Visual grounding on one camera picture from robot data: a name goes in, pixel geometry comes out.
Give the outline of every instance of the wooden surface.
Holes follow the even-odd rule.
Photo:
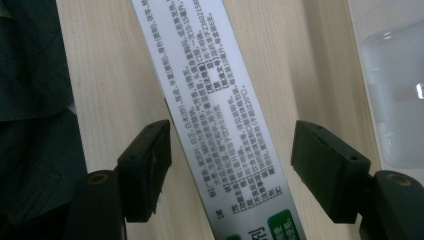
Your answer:
[[[379,169],[346,1],[224,1],[308,239],[358,239],[335,225],[290,166],[297,119],[319,123]],[[89,171],[112,169],[147,124],[170,118],[129,0],[57,0]],[[129,239],[213,239],[181,144],[157,214]]]

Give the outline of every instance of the clear plastic container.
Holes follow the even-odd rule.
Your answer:
[[[383,168],[424,175],[424,1],[349,0]]]

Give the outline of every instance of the clamp jaw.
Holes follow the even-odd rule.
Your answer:
[[[170,123],[146,126],[119,157],[115,170],[90,173],[72,200],[15,226],[0,216],[0,239],[126,239],[127,222],[147,222],[171,166]]]
[[[327,129],[297,121],[291,164],[334,223],[362,215],[362,239],[424,239],[424,189],[371,162]]]

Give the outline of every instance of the black cloth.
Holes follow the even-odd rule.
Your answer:
[[[0,17],[0,121],[46,117],[72,103],[54,0],[2,0],[14,19]]]
[[[0,0],[0,213],[71,199],[87,173],[55,0]]]

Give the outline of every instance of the white label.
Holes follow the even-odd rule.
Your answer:
[[[305,239],[222,1],[133,5],[215,237]]]

